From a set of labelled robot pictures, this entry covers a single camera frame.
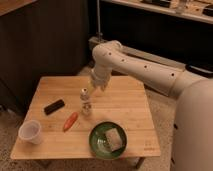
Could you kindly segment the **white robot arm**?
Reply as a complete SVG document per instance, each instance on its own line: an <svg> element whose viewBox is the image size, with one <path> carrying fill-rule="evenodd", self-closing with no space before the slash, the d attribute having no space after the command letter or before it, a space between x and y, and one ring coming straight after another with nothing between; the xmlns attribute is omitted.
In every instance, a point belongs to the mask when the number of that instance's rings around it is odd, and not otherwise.
<svg viewBox="0 0 213 171"><path fill-rule="evenodd" d="M105 88L118 71L177 100L170 171L213 171L213 78L133 58L116 40L96 45L92 56L93 86Z"/></svg>

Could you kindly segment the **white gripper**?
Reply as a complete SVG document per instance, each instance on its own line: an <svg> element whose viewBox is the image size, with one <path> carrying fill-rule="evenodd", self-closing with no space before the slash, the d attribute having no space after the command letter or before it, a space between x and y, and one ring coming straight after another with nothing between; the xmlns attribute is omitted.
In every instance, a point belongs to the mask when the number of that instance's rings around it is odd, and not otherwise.
<svg viewBox="0 0 213 171"><path fill-rule="evenodd" d="M102 92L107 89L108 82L111 77L111 69L101 66L95 65L91 71L90 81L88 82L87 89L88 94L91 95L97 87L100 88Z"/></svg>

